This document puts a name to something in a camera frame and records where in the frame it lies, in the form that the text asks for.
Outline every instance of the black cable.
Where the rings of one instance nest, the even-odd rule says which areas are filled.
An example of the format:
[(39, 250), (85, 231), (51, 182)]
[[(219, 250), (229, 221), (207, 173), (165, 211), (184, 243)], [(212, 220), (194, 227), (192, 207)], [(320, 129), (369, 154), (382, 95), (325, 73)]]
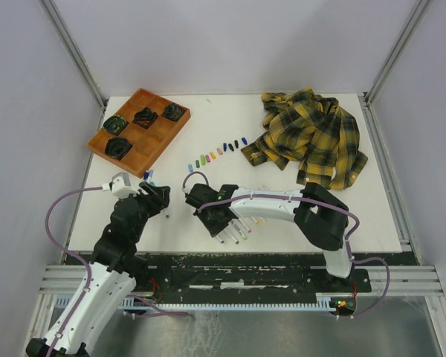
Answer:
[(133, 123), (148, 129), (157, 117), (158, 114), (156, 112), (153, 112), (150, 108), (144, 108), (140, 112), (135, 113)]
[(185, 110), (175, 103), (171, 103), (165, 107), (164, 117), (170, 119), (171, 121), (178, 121), (181, 116), (185, 113)]
[(132, 148), (132, 144), (126, 138), (111, 138), (106, 144), (106, 155), (116, 160), (122, 159)]
[(127, 126), (127, 120), (119, 115), (112, 115), (103, 124), (103, 128), (113, 135), (119, 135)]

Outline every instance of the wooden organizer box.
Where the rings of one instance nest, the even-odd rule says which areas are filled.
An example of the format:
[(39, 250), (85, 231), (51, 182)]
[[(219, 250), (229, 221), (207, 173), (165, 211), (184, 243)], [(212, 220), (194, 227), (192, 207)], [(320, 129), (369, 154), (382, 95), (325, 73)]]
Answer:
[[(165, 108), (171, 104), (170, 100), (162, 98), (144, 89), (136, 91), (132, 97), (115, 113), (126, 119), (126, 128), (118, 135), (119, 138), (127, 138), (132, 148), (121, 160), (107, 156), (106, 144), (109, 139), (115, 138), (104, 128), (99, 129), (96, 135), (88, 142), (88, 148), (101, 158), (110, 161), (114, 165), (130, 172), (139, 178), (154, 164), (155, 160), (165, 150), (170, 141), (177, 135), (180, 129), (190, 119), (190, 110), (177, 104), (184, 110), (183, 115), (174, 122), (162, 116)], [(156, 112), (157, 119), (150, 124), (148, 129), (133, 123), (135, 113), (144, 108)]]

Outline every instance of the gray floor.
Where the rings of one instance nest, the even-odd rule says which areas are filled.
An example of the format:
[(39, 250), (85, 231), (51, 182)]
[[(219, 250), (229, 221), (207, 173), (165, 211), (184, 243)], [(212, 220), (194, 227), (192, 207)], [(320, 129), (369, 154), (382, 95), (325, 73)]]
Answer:
[[(372, 300), (359, 299), (359, 307)], [(117, 314), (93, 357), (441, 356), (422, 298), (389, 299), (336, 321), (317, 312), (195, 312), (133, 321)]]

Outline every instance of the yellow and black plaid cloth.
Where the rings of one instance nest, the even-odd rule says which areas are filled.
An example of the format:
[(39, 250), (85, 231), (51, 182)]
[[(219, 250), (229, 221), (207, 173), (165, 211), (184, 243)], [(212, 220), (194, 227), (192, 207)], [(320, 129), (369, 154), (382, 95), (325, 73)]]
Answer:
[(300, 161), (298, 184), (317, 182), (336, 190), (354, 184), (368, 158), (358, 150), (357, 121), (337, 99), (310, 88), (261, 98), (269, 111), (262, 123), (266, 132), (242, 149), (253, 166), (274, 161), (284, 170), (289, 160)]

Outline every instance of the white wall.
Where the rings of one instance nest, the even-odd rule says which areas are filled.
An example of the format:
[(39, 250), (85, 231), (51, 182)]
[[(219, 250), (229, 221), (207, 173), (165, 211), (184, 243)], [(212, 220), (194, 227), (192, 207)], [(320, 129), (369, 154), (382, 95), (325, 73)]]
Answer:
[[(80, 187), (99, 109), (38, 1), (0, 1), (0, 357), (18, 356), (46, 263), (45, 213)], [(73, 202), (52, 230), (63, 241)]]
[(367, 91), (414, 0), (56, 0), (103, 93)]
[(431, 4), (375, 110), (422, 256), (446, 292), (446, 0)]

